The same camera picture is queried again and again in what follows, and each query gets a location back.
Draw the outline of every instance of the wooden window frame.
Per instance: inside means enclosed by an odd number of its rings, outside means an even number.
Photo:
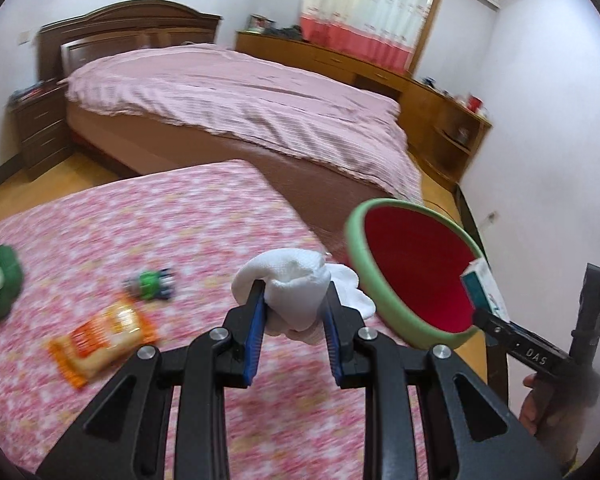
[[[438,9],[440,8],[441,2],[442,0],[433,0],[431,8],[429,9],[429,13],[427,14],[427,18],[424,21],[424,25],[422,26],[422,30],[418,36],[418,41],[416,42],[416,49],[413,53],[413,57],[411,57],[409,67],[405,70],[405,72],[411,76],[413,76],[418,69],[418,63],[420,62],[420,58],[422,57],[425,47],[427,46],[427,41],[429,40],[433,23],[436,21],[436,16],[438,15]]]

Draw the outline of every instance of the white floral curtain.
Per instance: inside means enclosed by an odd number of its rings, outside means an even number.
[[[305,39],[396,72],[410,62],[429,0],[304,0]]]

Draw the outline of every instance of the silver screw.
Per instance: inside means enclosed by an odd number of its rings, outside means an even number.
[[[227,339],[229,337],[229,331],[223,326],[219,326],[209,332],[209,337],[214,341],[222,341],[222,339]]]
[[[433,347],[433,355],[438,359],[447,359],[451,357],[451,348],[447,345],[435,345]]]
[[[358,337],[360,339],[364,339],[365,341],[373,341],[376,337],[378,337],[378,330],[371,328],[370,326],[363,326],[360,330],[358,330]]]
[[[155,347],[145,345],[138,349],[138,357],[144,360],[152,359],[155,356]]]

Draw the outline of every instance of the toothpaste box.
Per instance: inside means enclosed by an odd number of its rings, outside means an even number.
[[[472,261],[460,275],[469,300],[475,308],[483,308],[510,323],[511,319],[504,304],[504,298],[498,289],[496,280],[484,258]]]

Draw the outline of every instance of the orange snack package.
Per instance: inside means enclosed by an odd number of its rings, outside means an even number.
[[[75,388],[140,345],[155,342],[155,330],[131,300],[119,300],[48,345],[60,372]]]

